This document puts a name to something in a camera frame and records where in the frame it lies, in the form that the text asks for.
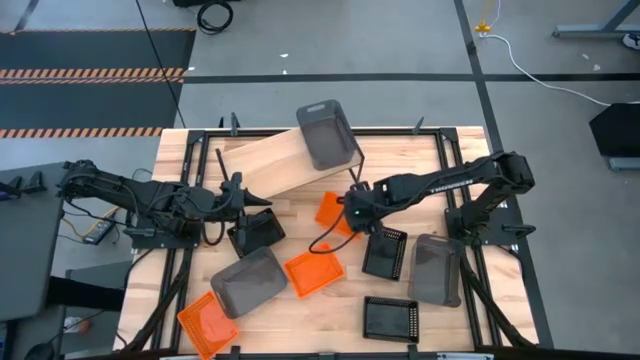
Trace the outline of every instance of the black container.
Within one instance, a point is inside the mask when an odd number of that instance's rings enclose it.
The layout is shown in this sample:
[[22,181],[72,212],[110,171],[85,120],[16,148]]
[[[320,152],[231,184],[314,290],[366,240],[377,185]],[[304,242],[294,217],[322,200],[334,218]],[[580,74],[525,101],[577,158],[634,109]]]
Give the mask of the black container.
[[406,232],[383,228],[382,234],[371,235],[362,264],[362,272],[398,281],[406,244]]
[[417,301],[365,296],[366,339],[418,343],[419,330]]
[[276,296],[288,283],[271,249],[263,246],[211,278],[211,288],[229,319]]
[[460,256],[458,240],[422,234],[412,252],[409,298],[435,305],[458,307]]
[[338,101],[303,106],[296,111],[296,117],[316,170],[351,161],[357,143]]
[[232,227],[227,230],[227,235],[229,235],[233,249],[236,251],[236,254],[238,254],[240,259],[263,246],[271,246],[287,236],[271,208],[264,209],[256,215],[261,214],[269,214],[268,219],[256,222],[255,224],[251,224],[247,227],[245,230],[246,244],[242,247],[236,243],[236,228]]

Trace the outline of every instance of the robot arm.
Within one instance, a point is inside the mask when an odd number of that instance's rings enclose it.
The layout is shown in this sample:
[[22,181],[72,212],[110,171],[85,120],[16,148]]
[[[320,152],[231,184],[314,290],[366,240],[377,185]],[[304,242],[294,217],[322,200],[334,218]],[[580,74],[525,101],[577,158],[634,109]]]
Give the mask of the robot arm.
[[65,169],[68,171],[59,187],[60,195],[68,202],[98,198],[135,213],[139,219],[150,219],[157,229],[176,237],[186,235],[189,224],[231,222],[245,206],[271,204],[240,189],[240,173],[223,181],[221,194],[216,195],[207,189],[182,183],[135,181],[101,171],[89,160],[67,162]]
[[426,175],[390,176],[376,181],[373,189],[366,182],[353,185],[342,200],[345,217],[353,231],[371,233],[385,216],[418,204],[429,195],[478,183],[489,186],[475,201],[461,207],[463,226],[487,221],[489,213],[508,196],[524,194],[535,185],[523,156],[498,152]]

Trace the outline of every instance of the orange plastic tray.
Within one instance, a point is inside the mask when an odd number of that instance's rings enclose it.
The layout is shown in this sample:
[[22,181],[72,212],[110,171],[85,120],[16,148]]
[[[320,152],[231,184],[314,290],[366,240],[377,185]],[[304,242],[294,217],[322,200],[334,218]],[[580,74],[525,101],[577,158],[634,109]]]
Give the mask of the orange plastic tray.
[[[316,249],[329,250],[329,244],[319,244]],[[344,269],[334,254],[304,253],[287,261],[284,271],[300,299],[344,276]]]
[[224,315],[212,291],[178,313],[178,321],[202,360],[211,359],[238,336],[238,329]]
[[[325,193],[322,198],[320,208],[318,209],[318,213],[316,214],[316,222],[326,229],[330,228],[338,216],[340,216],[340,212],[342,212],[343,208],[344,205],[338,204],[338,195],[332,192]],[[333,228],[333,231],[346,236],[353,235],[353,231],[351,231],[351,228],[349,227],[349,224],[347,224],[347,220],[344,216],[340,219],[338,225]]]

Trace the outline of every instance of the small black bin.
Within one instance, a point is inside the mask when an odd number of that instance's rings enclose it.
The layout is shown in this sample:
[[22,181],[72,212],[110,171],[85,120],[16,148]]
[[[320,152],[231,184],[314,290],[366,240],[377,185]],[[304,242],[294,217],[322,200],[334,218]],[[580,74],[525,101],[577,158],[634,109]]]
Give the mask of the small black bin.
[[365,296],[366,339],[418,343],[419,329],[417,301]]

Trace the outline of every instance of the hazard tape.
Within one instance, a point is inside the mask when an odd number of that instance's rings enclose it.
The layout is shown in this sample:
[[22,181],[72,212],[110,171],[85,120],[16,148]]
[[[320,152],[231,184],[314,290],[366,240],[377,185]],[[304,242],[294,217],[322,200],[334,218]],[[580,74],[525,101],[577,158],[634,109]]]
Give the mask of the hazard tape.
[[164,78],[181,77],[183,68],[119,69],[0,69],[0,79],[51,79],[51,78]]
[[160,136],[161,127],[0,129],[0,139]]
[[[146,31],[145,28],[129,28],[129,29],[24,29],[19,31],[11,31],[8,34],[16,35],[24,32],[124,32],[124,31]],[[195,28],[156,28],[149,31],[196,31]]]
[[[182,78],[167,78],[167,81],[184,83]],[[130,84],[130,83],[159,83],[164,78],[111,78],[111,79],[0,79],[0,85],[31,85],[31,84]]]

